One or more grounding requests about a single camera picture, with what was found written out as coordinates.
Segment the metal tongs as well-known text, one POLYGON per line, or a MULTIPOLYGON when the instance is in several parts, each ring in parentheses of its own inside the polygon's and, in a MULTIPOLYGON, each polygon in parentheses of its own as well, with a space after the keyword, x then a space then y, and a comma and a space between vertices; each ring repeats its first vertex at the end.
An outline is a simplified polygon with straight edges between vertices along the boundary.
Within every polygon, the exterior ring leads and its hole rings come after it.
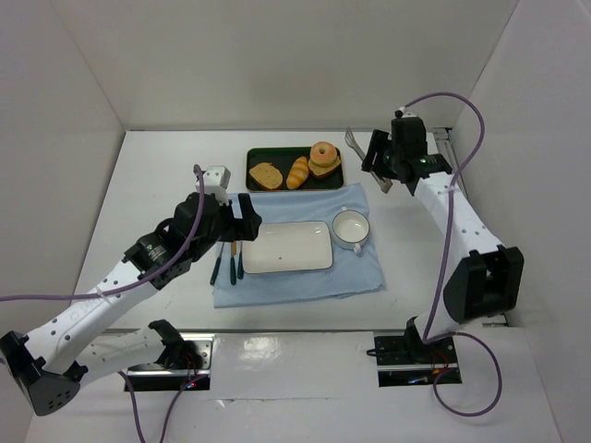
MULTIPOLYGON (((344 142, 347 147, 349 147, 356 153, 356 155, 359 157, 361 161, 365 160, 366 153, 361 149, 361 147, 357 143, 353 130, 349 126, 345 129, 344 132, 344 142)), ((373 171, 371 171, 370 174, 373 177, 374 181, 380 187, 381 192, 383 194, 388 194, 392 188, 392 180, 389 178, 380 178, 373 171)))

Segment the pink glazed donut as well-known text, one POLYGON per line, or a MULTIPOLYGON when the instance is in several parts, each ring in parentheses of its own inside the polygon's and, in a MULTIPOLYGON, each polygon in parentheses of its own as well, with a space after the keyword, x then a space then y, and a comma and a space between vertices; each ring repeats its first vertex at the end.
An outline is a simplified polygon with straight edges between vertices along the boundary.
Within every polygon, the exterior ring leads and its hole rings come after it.
POLYGON ((338 154, 336 148, 331 143, 326 141, 315 143, 311 147, 309 153, 309 159, 312 161, 312 163, 324 168, 329 167, 335 163, 337 156, 338 154))

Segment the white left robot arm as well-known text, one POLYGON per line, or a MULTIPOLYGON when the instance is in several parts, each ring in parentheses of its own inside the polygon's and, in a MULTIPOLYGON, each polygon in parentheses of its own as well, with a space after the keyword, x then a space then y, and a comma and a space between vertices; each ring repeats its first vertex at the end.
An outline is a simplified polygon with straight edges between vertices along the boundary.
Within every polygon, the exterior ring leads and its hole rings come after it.
POLYGON ((128 366, 195 359, 196 349, 163 319, 113 341, 98 337, 212 248, 239 243, 244 250, 240 262, 223 255, 215 266, 217 308, 345 298, 383 288, 370 239, 352 249, 332 242, 334 220, 346 212, 368 213, 361 185, 228 194, 230 167, 244 154, 235 146, 204 151, 212 166, 196 170, 196 191, 131 246, 91 293, 73 295, 69 308, 43 326, 2 338, 9 373, 37 415, 59 411, 83 387, 128 366))

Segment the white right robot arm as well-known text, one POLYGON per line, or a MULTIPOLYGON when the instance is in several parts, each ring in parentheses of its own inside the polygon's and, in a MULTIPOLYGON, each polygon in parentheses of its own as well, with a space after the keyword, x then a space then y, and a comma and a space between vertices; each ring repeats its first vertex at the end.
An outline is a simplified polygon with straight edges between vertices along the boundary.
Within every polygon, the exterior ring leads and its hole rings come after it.
POLYGON ((418 337, 438 341, 474 319, 514 309, 525 264, 521 250, 491 233, 457 185, 450 164, 428 153, 419 117, 397 111, 390 139, 380 155, 385 170, 406 185, 444 235, 433 303, 412 320, 418 337))

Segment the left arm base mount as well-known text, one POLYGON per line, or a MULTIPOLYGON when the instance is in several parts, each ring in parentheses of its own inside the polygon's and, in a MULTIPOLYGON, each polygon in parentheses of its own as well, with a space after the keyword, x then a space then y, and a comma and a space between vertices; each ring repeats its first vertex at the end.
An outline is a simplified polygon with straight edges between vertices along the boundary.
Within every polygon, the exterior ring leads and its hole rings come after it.
POLYGON ((202 333, 182 333, 184 341, 165 357, 154 363, 134 365, 127 377, 134 391, 205 391, 211 386, 213 336, 202 333))

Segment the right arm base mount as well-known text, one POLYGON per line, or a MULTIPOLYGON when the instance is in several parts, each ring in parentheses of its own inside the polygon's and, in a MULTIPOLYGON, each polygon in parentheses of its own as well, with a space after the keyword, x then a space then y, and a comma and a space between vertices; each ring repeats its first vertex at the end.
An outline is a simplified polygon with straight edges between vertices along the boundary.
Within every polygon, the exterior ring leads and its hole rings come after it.
POLYGON ((404 335, 375 335, 366 355, 375 360, 381 388, 461 384, 462 376, 451 338, 414 345, 404 335))

